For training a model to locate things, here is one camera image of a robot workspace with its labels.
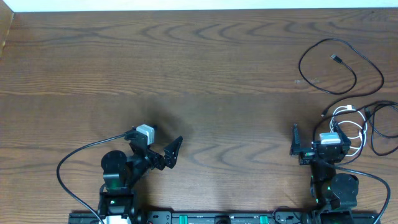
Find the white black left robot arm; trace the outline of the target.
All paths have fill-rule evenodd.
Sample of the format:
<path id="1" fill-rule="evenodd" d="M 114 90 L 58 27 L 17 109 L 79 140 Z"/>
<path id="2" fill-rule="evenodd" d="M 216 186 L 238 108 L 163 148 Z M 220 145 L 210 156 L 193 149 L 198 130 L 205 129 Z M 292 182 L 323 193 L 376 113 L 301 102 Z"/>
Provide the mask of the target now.
<path id="1" fill-rule="evenodd" d="M 128 134 L 124 138 L 129 141 L 132 156 L 111 151 L 101 160 L 106 191 L 99 194 L 98 216 L 103 223 L 147 223 L 146 212 L 137 208 L 134 185 L 150 169 L 174 168 L 183 137 L 165 146 L 164 155 L 150 149 L 145 135 Z"/>

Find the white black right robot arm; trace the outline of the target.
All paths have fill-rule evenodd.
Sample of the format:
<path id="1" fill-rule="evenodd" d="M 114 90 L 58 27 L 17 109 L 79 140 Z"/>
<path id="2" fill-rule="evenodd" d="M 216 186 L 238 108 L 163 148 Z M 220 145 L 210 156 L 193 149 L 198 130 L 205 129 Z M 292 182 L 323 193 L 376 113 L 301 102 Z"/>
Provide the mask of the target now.
<path id="1" fill-rule="evenodd" d="M 349 138 L 334 123 L 332 133 L 321 133 L 319 141 L 302 147 L 298 127 L 293 125 L 289 154 L 297 156 L 301 166 L 310 166 L 310 192 L 317 202 L 316 208 L 302 215 L 302 223 L 354 222 L 351 209 L 357 206 L 359 180 L 355 175 L 338 174 L 334 167 L 345 158 L 350 146 Z"/>

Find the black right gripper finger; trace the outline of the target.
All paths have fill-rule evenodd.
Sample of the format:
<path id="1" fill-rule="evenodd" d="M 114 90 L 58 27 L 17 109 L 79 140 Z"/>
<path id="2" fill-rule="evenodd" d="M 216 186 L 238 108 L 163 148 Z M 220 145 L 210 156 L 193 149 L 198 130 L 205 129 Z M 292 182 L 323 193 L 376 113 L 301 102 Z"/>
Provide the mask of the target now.
<path id="1" fill-rule="evenodd" d="M 340 125 L 336 121 L 334 122 L 334 131 L 340 138 L 340 145 L 342 149 L 349 149 L 351 146 L 351 141 L 348 139 L 347 135 L 342 131 Z"/>
<path id="2" fill-rule="evenodd" d="M 297 124 L 294 124 L 292 128 L 292 143 L 289 154 L 291 156 L 296 156 L 299 155 L 301 152 L 302 152 L 302 147 L 301 147 L 298 127 Z"/>

